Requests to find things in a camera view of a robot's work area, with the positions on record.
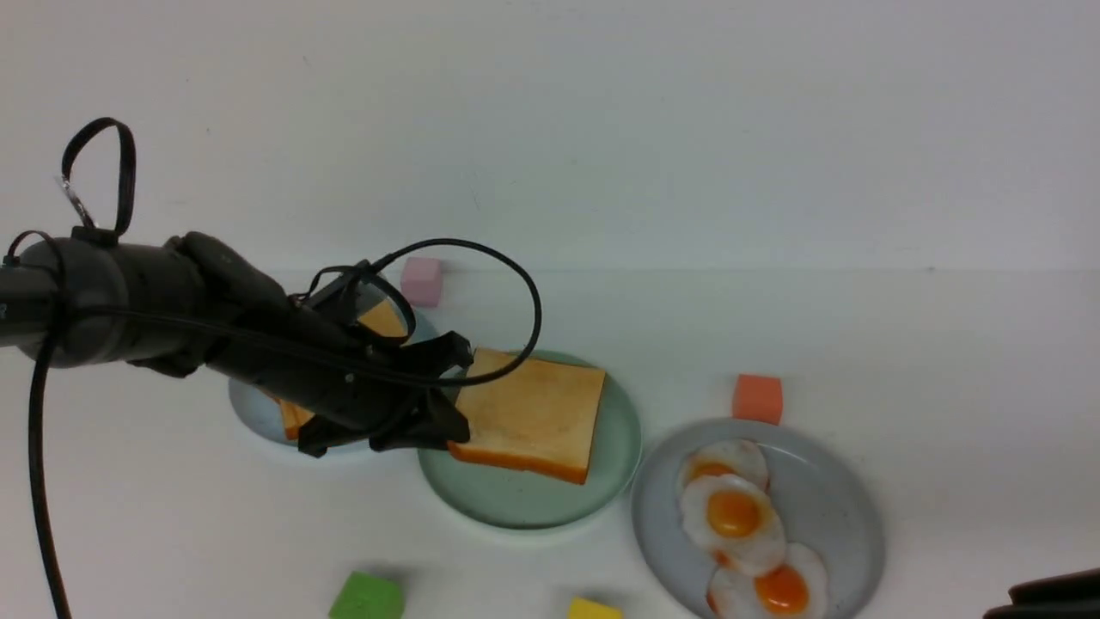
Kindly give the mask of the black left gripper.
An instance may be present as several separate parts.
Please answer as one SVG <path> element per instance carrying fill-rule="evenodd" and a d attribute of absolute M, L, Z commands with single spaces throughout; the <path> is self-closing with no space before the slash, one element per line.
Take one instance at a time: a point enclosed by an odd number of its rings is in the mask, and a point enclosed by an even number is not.
<path fill-rule="evenodd" d="M 333 322 L 287 297 L 249 309 L 240 328 L 264 342 L 292 342 L 329 362 L 290 355 L 267 344 L 228 338 L 207 360 L 210 369 L 314 412 L 297 447 L 314 458 L 329 447 L 365 440 L 376 453 L 405 447 L 448 450 L 471 438 L 468 418 L 450 393 L 425 385 L 473 363 L 470 341 L 457 332 L 397 347 L 364 328 Z"/>

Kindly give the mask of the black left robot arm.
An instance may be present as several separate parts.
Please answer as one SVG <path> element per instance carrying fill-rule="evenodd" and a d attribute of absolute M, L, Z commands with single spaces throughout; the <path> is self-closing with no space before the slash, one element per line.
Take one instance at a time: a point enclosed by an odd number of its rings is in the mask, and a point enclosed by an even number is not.
<path fill-rule="evenodd" d="M 471 364 L 468 341 L 413 344 L 364 327 L 365 277 L 358 264 L 302 301 L 198 232 L 161 247 L 42 240 L 3 259 L 3 346 L 34 357 L 54 341 L 58 368 L 127 362 L 187 377 L 207 367 L 310 412 L 297 438 L 308 456 L 361 440 L 377 453 L 465 442 L 468 419 L 437 382 Z"/>

